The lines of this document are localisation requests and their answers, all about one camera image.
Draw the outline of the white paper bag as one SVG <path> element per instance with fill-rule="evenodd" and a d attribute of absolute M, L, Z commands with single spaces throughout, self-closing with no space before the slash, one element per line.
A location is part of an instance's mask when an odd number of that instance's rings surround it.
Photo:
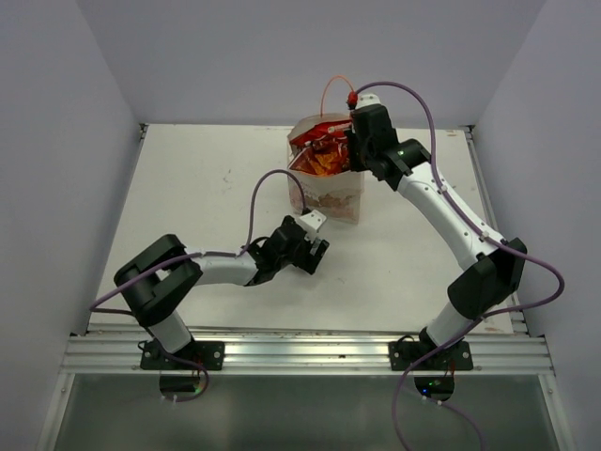
<path fill-rule="evenodd" d="M 322 91 L 319 112 L 316 115 L 301 119 L 291 132 L 299 125 L 315 124 L 320 118 L 322 120 L 350 120 L 347 113 L 328 113 L 325 111 L 327 93 L 327 90 Z M 290 170 L 288 163 L 291 150 L 287 138 L 286 141 L 286 169 L 296 177 L 288 182 L 288 196 L 293 211 L 299 213 L 304 207 L 307 207 L 311 210 L 319 210 L 331 220 L 356 225 L 361 216 L 364 175 L 349 170 L 336 176 L 316 177 Z"/>

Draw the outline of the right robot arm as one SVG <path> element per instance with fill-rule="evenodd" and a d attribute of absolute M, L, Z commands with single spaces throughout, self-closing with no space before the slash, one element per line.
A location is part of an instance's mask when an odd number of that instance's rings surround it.
<path fill-rule="evenodd" d="M 440 368 L 451 359 L 466 328 L 516 291 L 526 246 L 519 239 L 507 242 L 455 199 L 455 189 L 442 179 L 431 153 L 415 139 L 399 140 L 379 101 L 359 101 L 350 118 L 352 169 L 371 172 L 409 201 L 449 246 L 462 271 L 447 289 L 447 304 L 420 331 L 418 340 L 399 339 L 396 345 L 400 358 Z M 507 252 L 501 250 L 505 243 Z"/>

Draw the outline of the red Doritos chip bag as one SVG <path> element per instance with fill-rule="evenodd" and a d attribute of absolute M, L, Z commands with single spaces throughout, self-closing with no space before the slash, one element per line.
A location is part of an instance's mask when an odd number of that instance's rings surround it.
<path fill-rule="evenodd" d="M 322 120 L 296 127 L 287 137 L 291 150 L 288 168 L 316 177 L 350 170 L 346 131 L 349 119 Z"/>

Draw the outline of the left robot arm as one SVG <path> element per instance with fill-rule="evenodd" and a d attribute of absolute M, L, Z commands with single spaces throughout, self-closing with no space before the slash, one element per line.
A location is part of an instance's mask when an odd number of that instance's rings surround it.
<path fill-rule="evenodd" d="M 330 246 L 318 237 L 326 222 L 318 210 L 299 218 L 287 215 L 270 236 L 251 242 L 239 256 L 222 251 L 187 253 L 176 235 L 167 234 L 116 272 L 116 289 L 138 324 L 162 347 L 164 361 L 185 368 L 194 360 L 195 346 L 177 307 L 192 288 L 254 287 L 288 266 L 313 274 Z"/>

